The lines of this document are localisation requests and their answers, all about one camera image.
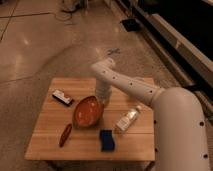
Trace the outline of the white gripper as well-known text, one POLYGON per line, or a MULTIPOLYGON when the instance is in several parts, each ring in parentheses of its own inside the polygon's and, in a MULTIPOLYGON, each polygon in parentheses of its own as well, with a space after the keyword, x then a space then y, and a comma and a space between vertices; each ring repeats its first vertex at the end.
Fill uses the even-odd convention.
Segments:
POLYGON ((111 94, 112 89, 110 84, 101 80, 96 80, 95 95, 105 106, 108 105, 111 94))

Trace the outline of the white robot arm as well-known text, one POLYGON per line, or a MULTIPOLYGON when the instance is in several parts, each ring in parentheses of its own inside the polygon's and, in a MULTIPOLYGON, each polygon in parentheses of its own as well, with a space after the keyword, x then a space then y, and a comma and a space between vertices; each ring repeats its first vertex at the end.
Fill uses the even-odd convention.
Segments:
POLYGON ((111 58, 91 65, 100 95, 116 87, 153 110, 155 171, 211 171, 198 98, 182 87, 162 88, 114 70, 111 58))

